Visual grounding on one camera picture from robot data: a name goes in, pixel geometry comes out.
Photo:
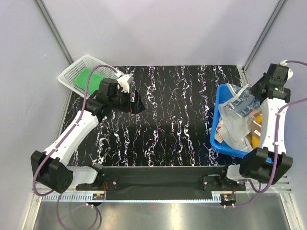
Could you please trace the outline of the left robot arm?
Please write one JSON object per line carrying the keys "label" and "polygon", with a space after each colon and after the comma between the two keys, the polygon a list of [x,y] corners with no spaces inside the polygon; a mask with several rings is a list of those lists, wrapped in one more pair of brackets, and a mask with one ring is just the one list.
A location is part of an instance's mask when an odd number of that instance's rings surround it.
{"label": "left robot arm", "polygon": [[112,111],[138,114],[145,110],[138,91],[131,97],[133,77],[123,75],[117,80],[104,78],[89,97],[71,124],[43,152],[35,151],[30,158],[33,172],[33,191],[40,183],[52,192],[64,193],[71,185],[88,184],[97,190],[103,177],[94,166],[69,167],[68,163],[78,146]]}

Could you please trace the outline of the blue white patterned towel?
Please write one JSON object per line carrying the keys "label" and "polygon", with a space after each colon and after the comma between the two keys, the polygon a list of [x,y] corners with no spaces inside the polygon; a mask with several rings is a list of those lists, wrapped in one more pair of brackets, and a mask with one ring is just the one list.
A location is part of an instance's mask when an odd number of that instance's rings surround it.
{"label": "blue white patterned towel", "polygon": [[233,110],[239,117],[253,118],[259,113],[260,101],[252,95],[250,89],[251,84],[240,87],[233,84],[227,84],[227,87],[232,94],[232,98],[225,103],[227,109]]}

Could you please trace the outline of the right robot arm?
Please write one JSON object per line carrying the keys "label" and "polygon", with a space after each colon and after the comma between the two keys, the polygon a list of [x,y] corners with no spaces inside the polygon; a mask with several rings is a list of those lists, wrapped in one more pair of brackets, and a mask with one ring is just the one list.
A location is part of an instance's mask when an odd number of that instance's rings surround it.
{"label": "right robot arm", "polygon": [[257,148],[246,154],[239,165],[230,165],[218,177],[218,185],[230,189],[235,182],[247,180],[274,185],[291,168],[293,159],[286,155],[284,123],[291,91],[285,88],[293,72],[286,65],[271,63],[267,72],[251,87],[251,94],[260,101],[262,127]]}

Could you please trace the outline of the green microfiber towel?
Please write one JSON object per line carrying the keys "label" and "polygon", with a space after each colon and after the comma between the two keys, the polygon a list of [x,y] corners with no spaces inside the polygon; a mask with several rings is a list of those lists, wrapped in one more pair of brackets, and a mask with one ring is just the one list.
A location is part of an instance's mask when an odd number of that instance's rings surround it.
{"label": "green microfiber towel", "polygon": [[[81,73],[77,75],[77,77],[73,80],[74,85],[85,91],[90,72],[91,70],[89,68],[85,68],[84,70],[82,70]],[[103,79],[103,75],[94,72],[90,77],[90,81],[87,87],[87,93],[92,94],[96,90],[98,90],[100,82]]]}

